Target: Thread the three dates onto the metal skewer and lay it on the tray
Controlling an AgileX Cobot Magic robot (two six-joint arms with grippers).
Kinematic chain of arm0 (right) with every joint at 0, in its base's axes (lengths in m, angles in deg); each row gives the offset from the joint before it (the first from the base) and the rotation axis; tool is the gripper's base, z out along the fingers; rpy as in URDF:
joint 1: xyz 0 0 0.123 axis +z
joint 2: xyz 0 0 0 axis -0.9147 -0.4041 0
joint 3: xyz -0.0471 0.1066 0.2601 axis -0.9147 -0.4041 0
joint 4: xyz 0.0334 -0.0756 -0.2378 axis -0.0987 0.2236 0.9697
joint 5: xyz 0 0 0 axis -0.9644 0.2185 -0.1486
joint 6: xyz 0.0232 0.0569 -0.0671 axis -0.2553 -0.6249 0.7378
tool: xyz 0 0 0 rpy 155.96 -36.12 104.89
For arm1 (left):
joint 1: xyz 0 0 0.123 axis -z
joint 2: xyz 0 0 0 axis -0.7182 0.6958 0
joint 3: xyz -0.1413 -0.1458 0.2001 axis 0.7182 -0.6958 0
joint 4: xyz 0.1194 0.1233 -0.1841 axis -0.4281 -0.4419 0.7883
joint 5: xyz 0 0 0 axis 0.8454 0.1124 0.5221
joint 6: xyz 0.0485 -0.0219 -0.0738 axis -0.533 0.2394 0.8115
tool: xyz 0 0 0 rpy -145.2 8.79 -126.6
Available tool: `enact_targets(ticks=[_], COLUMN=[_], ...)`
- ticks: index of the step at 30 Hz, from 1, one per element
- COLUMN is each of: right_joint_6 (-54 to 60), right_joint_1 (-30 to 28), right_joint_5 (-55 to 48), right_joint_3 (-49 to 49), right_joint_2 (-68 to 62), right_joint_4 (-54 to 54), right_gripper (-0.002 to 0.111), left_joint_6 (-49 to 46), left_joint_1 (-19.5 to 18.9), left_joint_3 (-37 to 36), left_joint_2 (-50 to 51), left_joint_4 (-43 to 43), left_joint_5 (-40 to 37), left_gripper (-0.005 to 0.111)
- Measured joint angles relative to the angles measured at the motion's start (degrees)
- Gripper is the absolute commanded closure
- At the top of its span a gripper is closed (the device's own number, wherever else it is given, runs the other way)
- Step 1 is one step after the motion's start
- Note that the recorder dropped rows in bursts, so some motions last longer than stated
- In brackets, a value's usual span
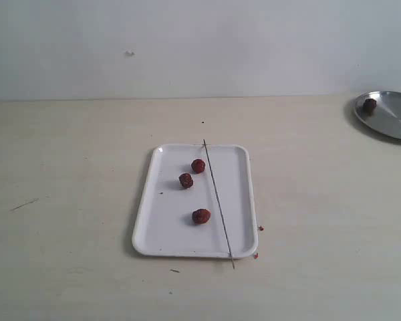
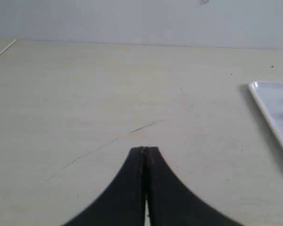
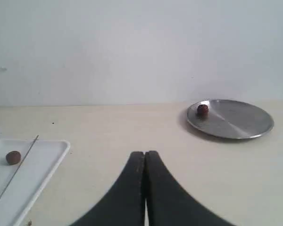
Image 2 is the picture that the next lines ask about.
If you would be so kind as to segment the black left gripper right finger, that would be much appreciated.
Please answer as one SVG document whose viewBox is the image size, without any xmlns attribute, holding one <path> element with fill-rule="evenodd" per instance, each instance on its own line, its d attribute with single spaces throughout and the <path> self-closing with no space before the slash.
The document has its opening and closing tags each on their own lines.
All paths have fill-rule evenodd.
<svg viewBox="0 0 283 226">
<path fill-rule="evenodd" d="M 145 150 L 148 208 L 152 226 L 239 226 L 191 192 L 157 147 Z"/>
</svg>

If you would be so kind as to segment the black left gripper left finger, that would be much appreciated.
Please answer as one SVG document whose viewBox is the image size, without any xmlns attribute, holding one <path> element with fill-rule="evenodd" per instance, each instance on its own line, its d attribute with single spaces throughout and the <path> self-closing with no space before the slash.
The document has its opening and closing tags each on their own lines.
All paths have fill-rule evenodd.
<svg viewBox="0 0 283 226">
<path fill-rule="evenodd" d="M 66 226 L 143 226 L 144 148 L 134 147 L 108 187 Z"/>
</svg>

